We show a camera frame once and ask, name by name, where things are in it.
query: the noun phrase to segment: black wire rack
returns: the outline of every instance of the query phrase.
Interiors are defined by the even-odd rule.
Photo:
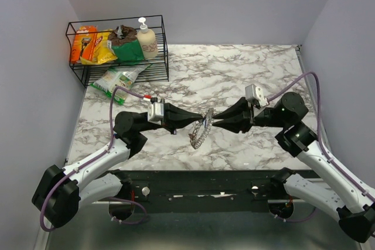
[[[98,33],[101,30],[114,30],[119,25],[131,26],[139,30],[139,17],[132,18],[117,18],[117,19],[100,19],[100,20],[81,20],[77,22],[69,22],[66,28],[66,37],[70,45],[69,66],[81,81],[82,85],[87,88],[92,82],[98,80],[110,67],[118,67],[126,70],[128,67],[150,65],[146,70],[141,72],[136,80],[138,82],[147,81],[169,81],[169,64],[168,64],[168,45],[166,42],[164,20],[162,15],[145,16],[146,24],[155,32],[156,42],[158,44],[158,55],[153,59],[147,59],[137,62],[133,61],[112,61],[101,65],[85,65],[80,62],[71,62],[71,48],[74,42],[74,37],[77,30],[81,26],[97,26]]]

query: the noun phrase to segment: metal bracelet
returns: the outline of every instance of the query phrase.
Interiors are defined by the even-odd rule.
[[[194,149],[199,148],[203,144],[204,139],[208,136],[209,132],[211,131],[213,113],[214,109],[209,108],[204,118],[201,121],[197,121],[195,123],[193,132],[189,134],[190,144]],[[202,125],[204,126],[204,129],[202,134],[200,134],[200,136],[198,137],[198,132]]]

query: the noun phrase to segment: cable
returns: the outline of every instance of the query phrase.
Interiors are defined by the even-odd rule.
[[[133,190],[131,191],[131,201],[135,201],[135,193],[134,193]]]
[[[140,209],[142,209],[142,211],[144,213],[144,216],[140,220],[138,220],[138,221],[128,222],[128,221],[119,220],[115,216],[111,216],[111,220],[112,221],[119,222],[122,225],[138,225],[138,224],[140,224],[141,222],[143,222],[147,218],[146,208],[143,207],[140,203],[138,203],[136,201],[126,200],[126,199],[121,199],[121,198],[116,198],[116,197],[109,197],[108,199],[137,205]]]
[[[112,108],[113,108],[113,101],[114,101],[114,97],[115,97],[115,94],[117,92],[117,90],[123,90],[125,91],[126,93],[129,93],[130,95],[133,95],[137,98],[140,98],[140,99],[143,99],[144,96],[141,96],[139,94],[136,94],[136,93],[133,93],[132,91],[124,88],[124,87],[121,87],[121,86],[116,86],[113,90],[113,93],[112,93],[112,97],[111,97],[111,102],[110,102],[110,132],[111,132],[111,140],[110,140],[110,144],[108,146],[108,150],[105,150],[104,152],[102,152],[101,154],[97,155],[96,157],[90,159],[89,161],[81,164],[77,171],[85,168],[87,165],[90,165],[91,163],[93,163],[94,161],[98,160],[99,158],[101,158],[102,156],[104,156],[106,153],[109,153],[110,152],[110,148],[112,147],[113,145],[113,142],[114,142],[114,134],[113,134],[113,120],[112,120]],[[48,205],[48,202],[49,200],[51,199],[52,197],[52,194],[57,190],[57,188],[62,184],[64,183],[67,179],[69,179],[69,177],[71,177],[72,175],[74,175],[75,173],[77,173],[75,170],[71,171],[70,173],[68,173],[67,175],[65,175],[61,180],[59,180],[53,187],[52,189],[49,191],[49,193],[47,194],[46,196],[46,199],[44,200],[43,202],[43,205],[42,205],[42,208],[40,209],[40,217],[39,217],[39,223],[40,223],[40,227],[42,228],[42,230],[46,231],[46,232],[51,232],[51,231],[54,231],[56,228],[55,227],[51,227],[51,228],[48,228],[46,225],[45,225],[45,222],[44,222],[44,217],[45,217],[45,212],[46,212],[46,208],[47,208],[47,205]]]
[[[327,152],[324,148],[323,141],[322,141],[322,128],[321,128],[321,123],[322,123],[322,117],[321,117],[321,86],[319,84],[319,79],[318,79],[318,76],[316,75],[316,73],[314,73],[313,71],[309,71],[307,73],[301,74],[291,84],[286,86],[283,90],[281,90],[276,95],[269,98],[268,102],[273,101],[274,99],[283,95],[283,93],[287,92],[294,84],[296,84],[299,80],[301,80],[302,78],[304,78],[305,76],[307,76],[309,74],[314,76],[315,83],[316,83],[316,96],[317,96],[317,100],[318,100],[318,109],[317,109],[317,112],[318,112],[317,113],[318,134],[317,135],[318,135],[318,143],[319,143],[319,146],[321,147],[321,150],[322,150],[323,154],[327,158],[328,163],[331,163],[336,169],[338,169],[338,171],[340,171],[340,173],[342,175],[344,175],[345,178],[347,178],[353,185],[355,185],[362,192],[363,195],[367,196],[372,202],[375,203],[375,197],[373,197],[371,194],[369,194],[369,192],[367,190],[365,190],[359,183],[357,183],[357,181],[355,179],[353,179],[348,173],[346,173],[344,171],[344,169],[342,169],[340,167],[340,165],[338,165],[335,162],[334,158],[329,156],[329,152]]]
[[[314,217],[316,215],[317,210],[318,209],[316,207],[314,207],[314,210],[311,212],[310,215],[308,215],[306,218],[298,219],[298,220],[295,220],[295,219],[284,219],[284,218],[281,218],[281,217],[279,217],[277,215],[274,218],[275,219],[279,219],[279,220],[283,220],[284,222],[305,222],[305,221],[310,220],[312,217]]]
[[[290,207],[292,204],[293,204],[293,197],[289,196],[289,202],[285,206]]]

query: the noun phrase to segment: soap dispenser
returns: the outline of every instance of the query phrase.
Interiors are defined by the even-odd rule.
[[[155,58],[158,54],[155,32],[147,27],[144,17],[139,18],[138,22],[141,23],[141,30],[138,31],[137,38],[142,47],[143,55],[145,59]]]

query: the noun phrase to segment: snack bag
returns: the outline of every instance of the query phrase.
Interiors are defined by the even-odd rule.
[[[74,37],[71,47],[70,61],[75,64],[80,58],[91,60],[93,57],[93,47],[95,41],[96,26],[81,26]]]
[[[82,64],[104,64],[117,59],[113,51],[107,47],[108,35],[111,32],[111,29],[107,29],[96,33],[93,58],[91,61],[81,58]]]
[[[137,31],[129,26],[121,25],[108,36],[108,47],[112,49],[119,61],[127,65],[139,64],[145,57],[137,39]]]
[[[122,86],[129,89],[133,86],[133,83],[138,77],[138,74],[147,69],[149,65],[141,65],[138,67],[127,67],[124,71],[111,67],[107,72],[99,78],[97,81],[90,85],[96,89],[102,90],[108,97],[112,97],[113,90],[116,86]],[[128,93],[122,90],[117,90],[114,100],[123,105]]]

